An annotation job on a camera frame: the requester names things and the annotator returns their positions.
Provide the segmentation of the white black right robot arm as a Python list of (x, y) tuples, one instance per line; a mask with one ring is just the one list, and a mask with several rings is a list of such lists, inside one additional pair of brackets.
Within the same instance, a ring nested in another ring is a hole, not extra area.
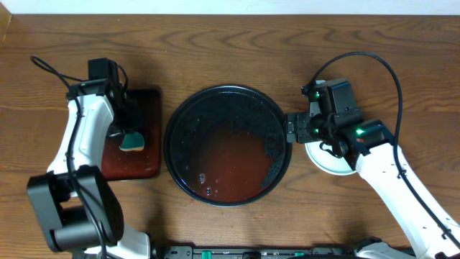
[(459, 224), (441, 207), (379, 119), (364, 120), (344, 78), (302, 88), (310, 107), (285, 118), (288, 142), (305, 146), (322, 171), (357, 173), (383, 200), (405, 233), (416, 258), (458, 258)]

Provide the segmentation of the green yellow sponge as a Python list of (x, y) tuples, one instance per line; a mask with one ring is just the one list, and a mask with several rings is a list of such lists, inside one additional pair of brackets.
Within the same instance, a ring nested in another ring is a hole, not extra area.
[(130, 132), (124, 135), (119, 149), (124, 152), (142, 151), (144, 149), (144, 137), (139, 132)]

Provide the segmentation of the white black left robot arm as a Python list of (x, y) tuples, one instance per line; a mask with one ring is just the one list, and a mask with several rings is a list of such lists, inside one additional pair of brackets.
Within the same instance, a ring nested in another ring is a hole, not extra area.
[(108, 58), (88, 61), (86, 80), (58, 72), (36, 55), (30, 60), (67, 88), (68, 122), (60, 148), (41, 176), (27, 184), (47, 246), (75, 258), (151, 258), (150, 237), (124, 222), (121, 205), (102, 173), (107, 137), (136, 132), (142, 113), (127, 98), (126, 72)]

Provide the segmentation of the pale green plate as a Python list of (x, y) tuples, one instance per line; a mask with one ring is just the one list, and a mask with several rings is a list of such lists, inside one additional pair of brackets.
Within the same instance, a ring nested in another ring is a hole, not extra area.
[(332, 147), (322, 141), (305, 144), (307, 156), (319, 169), (335, 176), (348, 176), (356, 173), (344, 158), (336, 158), (331, 154)]

